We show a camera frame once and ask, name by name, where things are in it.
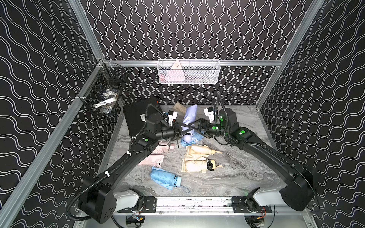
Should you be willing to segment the light blue sleeve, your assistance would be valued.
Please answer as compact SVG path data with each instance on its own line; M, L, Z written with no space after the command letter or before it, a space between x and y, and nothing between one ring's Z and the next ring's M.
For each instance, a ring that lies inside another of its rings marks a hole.
M182 147L192 146L193 144L197 144L203 139L203 136L197 132L189 132L186 133L181 139Z

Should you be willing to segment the lavender umbrella sleeve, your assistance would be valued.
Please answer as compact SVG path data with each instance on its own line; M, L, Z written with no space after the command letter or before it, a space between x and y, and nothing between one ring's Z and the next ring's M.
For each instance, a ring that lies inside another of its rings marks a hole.
M197 105L188 107L182 123L189 124L191 122L194 122L196 120L196 114L197 114Z

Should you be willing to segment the cream sleeved umbrella front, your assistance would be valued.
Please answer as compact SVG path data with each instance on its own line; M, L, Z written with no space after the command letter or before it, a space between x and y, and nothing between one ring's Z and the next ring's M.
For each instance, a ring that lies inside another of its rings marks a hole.
M197 145L197 144L186 146L186 150L187 151L185 157L187 158L199 158L199 157L208 157L209 155L214 155L214 154L223 154L223 152L210 149L208 146Z

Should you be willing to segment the pink umbrella sleeve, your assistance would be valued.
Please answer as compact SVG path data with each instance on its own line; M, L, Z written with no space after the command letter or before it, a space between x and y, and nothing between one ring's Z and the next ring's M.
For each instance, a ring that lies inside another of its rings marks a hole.
M164 155L163 154L151 154L142 160L138 165L139 166L153 166L157 168L161 168L161 164L163 163Z

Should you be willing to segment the beige umbrella with wooden handle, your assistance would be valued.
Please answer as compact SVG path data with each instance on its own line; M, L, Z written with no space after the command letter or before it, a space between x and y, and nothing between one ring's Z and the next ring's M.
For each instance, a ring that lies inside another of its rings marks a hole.
M217 168L223 168L217 165L215 160L199 157L199 158L183 158L181 172L183 173L206 173L207 171L215 171Z

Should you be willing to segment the light blue umbrella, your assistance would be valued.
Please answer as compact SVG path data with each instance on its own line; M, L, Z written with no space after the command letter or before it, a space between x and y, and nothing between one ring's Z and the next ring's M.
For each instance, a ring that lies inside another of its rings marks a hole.
M190 190L182 185L183 179L181 176L165 171L162 168L152 167L150 178L168 190L172 190L173 188L182 188L186 193L190 193Z

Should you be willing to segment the pink sleeved umbrella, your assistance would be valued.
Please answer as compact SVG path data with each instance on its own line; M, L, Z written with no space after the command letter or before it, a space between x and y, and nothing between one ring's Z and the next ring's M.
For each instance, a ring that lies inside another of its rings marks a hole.
M168 153L170 150L173 150L174 148L175 148L174 145L159 145L153 150L152 154Z

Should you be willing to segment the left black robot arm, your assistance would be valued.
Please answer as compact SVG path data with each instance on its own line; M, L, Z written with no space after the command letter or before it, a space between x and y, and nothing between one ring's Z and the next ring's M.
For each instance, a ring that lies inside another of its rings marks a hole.
M160 140L174 140L194 129L192 123L175 121L169 125L166 116L161 113L146 115L143 127L129 142L128 151L103 173L83 181L81 192L66 208L68 219L94 219L100 224L105 223L117 210L114 190L118 183L155 150Z

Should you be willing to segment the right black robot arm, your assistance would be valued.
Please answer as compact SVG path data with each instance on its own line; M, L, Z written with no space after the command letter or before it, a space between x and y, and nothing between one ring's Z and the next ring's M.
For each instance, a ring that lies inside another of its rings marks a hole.
M245 199L248 211L257 212L268 205L287 205L295 211L303 211L316 195L317 171L313 167L300 165L282 155L262 141L252 130L239 126L237 115L230 108L220 110L210 122L200 118L182 127L205 136L223 136L232 146L253 155L284 182L275 188L252 190Z

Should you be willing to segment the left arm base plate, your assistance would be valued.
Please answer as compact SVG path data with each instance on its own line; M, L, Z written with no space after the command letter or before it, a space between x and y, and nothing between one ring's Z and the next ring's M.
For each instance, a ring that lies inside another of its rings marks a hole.
M157 198L153 196L143 196L137 200L132 208L123 209L126 213L155 213L157 206Z

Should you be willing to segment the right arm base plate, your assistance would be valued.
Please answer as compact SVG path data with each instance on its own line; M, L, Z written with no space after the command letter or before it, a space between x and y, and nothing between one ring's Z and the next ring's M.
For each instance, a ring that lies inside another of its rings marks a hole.
M231 201L234 213L272 213L271 206L260 206L251 198L232 197Z

